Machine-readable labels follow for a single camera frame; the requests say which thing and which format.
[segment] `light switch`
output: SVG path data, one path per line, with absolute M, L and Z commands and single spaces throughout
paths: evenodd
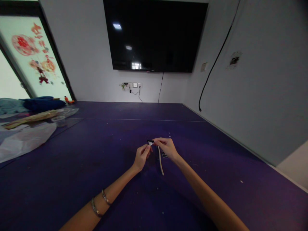
M 206 66 L 207 66 L 208 63 L 204 63 L 202 64 L 201 66 L 201 72 L 205 71 L 206 70 Z

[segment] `hand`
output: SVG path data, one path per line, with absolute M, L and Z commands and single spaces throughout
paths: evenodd
M 153 149 L 151 148 L 151 146 L 147 144 L 138 148 L 133 168 L 135 168 L 138 172 L 140 172 L 143 169 L 145 161 L 150 156 L 152 151 Z
M 175 149 L 172 139 L 156 138 L 153 140 L 154 144 L 159 146 L 172 161 L 175 161 L 178 157 L 180 157 Z

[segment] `small plant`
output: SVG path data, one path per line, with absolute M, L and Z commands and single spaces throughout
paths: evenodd
M 120 87 L 122 87 L 122 90 L 125 90 L 125 85 L 124 85 L 124 83 L 122 83 L 122 84 L 119 84 L 120 85 Z

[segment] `pile of clothes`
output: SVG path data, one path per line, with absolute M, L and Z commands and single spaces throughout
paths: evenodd
M 65 105 L 64 101 L 54 100 L 52 96 L 42 96 L 33 99 L 0 98 L 0 115 L 29 111 L 40 113 L 59 109 Z

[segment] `bracelet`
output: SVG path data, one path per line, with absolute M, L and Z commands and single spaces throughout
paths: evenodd
M 103 215 L 99 213 L 99 211 L 97 210 L 97 208 L 95 206 L 94 197 L 92 197 L 91 205 L 92 205 L 92 209 L 93 209 L 93 212 L 95 213 L 95 215 L 97 215 L 99 218 L 102 218 Z
M 111 205 L 111 203 L 109 202 L 109 200 L 107 199 L 107 197 L 106 197 L 106 194 L 105 194 L 105 192 L 104 192 L 104 189 L 102 189 L 102 195 L 103 195 L 103 198 L 105 199 L 105 201 L 106 201 L 106 203 L 107 203 L 107 205 Z

